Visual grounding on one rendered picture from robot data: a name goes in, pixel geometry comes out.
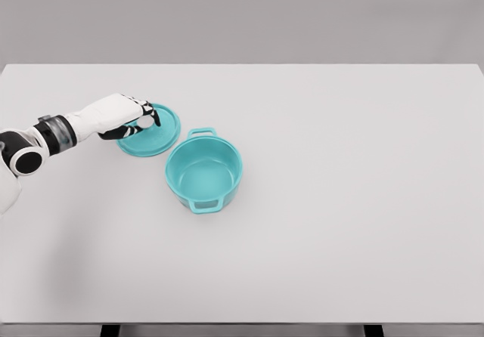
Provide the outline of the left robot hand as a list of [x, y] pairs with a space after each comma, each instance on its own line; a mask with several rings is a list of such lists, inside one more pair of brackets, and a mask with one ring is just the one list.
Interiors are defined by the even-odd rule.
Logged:
[[86, 107], [95, 132], [103, 140], [129, 138], [161, 121], [154, 105], [147, 100], [112, 94]]

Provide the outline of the teal pot lid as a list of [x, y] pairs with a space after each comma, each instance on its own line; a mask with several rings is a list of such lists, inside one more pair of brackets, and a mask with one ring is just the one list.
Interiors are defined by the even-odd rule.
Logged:
[[168, 107], [153, 104], [160, 118], [160, 127], [154, 123], [143, 131], [116, 141], [125, 153], [148, 157], [156, 156], [168, 150], [177, 140], [181, 131], [179, 117]]

